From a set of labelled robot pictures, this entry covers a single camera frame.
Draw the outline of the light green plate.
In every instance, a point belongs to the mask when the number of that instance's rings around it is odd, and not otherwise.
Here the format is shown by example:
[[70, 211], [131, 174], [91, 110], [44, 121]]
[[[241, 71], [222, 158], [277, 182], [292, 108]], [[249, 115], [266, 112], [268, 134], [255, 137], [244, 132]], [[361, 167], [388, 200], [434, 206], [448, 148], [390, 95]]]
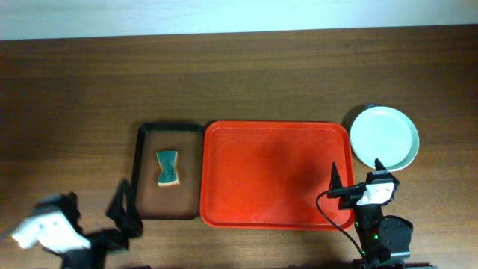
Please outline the light green plate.
[[350, 145], [369, 167], [378, 159], [389, 171], [408, 167], [418, 155], [420, 136], [402, 111], [383, 105], [366, 107], [350, 126]]

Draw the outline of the green and yellow sponge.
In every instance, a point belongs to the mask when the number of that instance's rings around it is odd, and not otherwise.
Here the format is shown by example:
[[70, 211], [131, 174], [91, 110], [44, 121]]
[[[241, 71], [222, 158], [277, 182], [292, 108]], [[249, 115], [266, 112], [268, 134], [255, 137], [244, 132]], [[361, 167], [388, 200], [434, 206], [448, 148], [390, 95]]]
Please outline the green and yellow sponge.
[[158, 176], [158, 186], [168, 187], [179, 185], [179, 172], [177, 167], [178, 152], [177, 151], [161, 151], [156, 154], [160, 174]]

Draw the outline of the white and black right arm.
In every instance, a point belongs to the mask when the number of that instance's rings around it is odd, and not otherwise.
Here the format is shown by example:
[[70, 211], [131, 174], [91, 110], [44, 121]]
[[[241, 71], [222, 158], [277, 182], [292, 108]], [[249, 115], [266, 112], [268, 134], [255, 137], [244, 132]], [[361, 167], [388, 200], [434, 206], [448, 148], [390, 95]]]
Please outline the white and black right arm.
[[329, 199], [338, 199], [340, 210], [354, 214], [359, 241], [352, 241], [361, 257], [352, 261], [353, 268], [404, 268], [410, 255], [413, 224], [398, 216], [385, 216], [382, 208], [394, 199], [400, 185], [379, 159], [375, 170], [364, 182], [344, 187], [338, 168], [332, 165], [328, 191]]

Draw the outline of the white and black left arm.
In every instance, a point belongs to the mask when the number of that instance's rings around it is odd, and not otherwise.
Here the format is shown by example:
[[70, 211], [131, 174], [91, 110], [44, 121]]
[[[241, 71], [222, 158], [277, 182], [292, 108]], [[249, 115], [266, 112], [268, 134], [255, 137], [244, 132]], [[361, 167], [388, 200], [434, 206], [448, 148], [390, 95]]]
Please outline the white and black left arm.
[[62, 268], [103, 268], [108, 254], [128, 251], [130, 240], [143, 235], [128, 180], [120, 182], [105, 215], [114, 228], [83, 233], [78, 196], [69, 192], [39, 201], [32, 213], [5, 235], [22, 249], [40, 244], [47, 253], [61, 258]]

